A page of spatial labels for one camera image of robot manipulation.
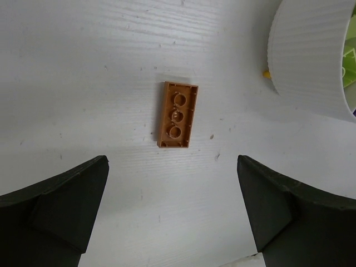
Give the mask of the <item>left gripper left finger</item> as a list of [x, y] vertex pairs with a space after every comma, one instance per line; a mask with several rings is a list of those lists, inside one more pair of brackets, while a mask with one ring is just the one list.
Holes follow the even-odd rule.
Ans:
[[78, 266], [109, 173], [97, 156], [1, 196], [1, 266]]

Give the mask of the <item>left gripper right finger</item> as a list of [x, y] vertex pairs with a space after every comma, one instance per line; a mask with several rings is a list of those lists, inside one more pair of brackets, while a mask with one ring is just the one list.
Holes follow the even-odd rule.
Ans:
[[266, 266], [355, 266], [355, 200], [240, 155], [238, 179]]

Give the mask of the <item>orange 2x4 brick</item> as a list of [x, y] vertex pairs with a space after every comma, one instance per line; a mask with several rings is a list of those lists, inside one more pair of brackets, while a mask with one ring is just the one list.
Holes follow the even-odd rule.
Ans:
[[177, 82], [164, 82], [159, 148], [188, 148], [199, 87]]

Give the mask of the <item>lime green 2x4 brick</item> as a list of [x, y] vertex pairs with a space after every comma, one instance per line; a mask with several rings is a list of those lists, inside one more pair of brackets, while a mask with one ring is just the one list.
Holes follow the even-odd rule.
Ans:
[[343, 88], [355, 82], [355, 38], [346, 40], [342, 62]]

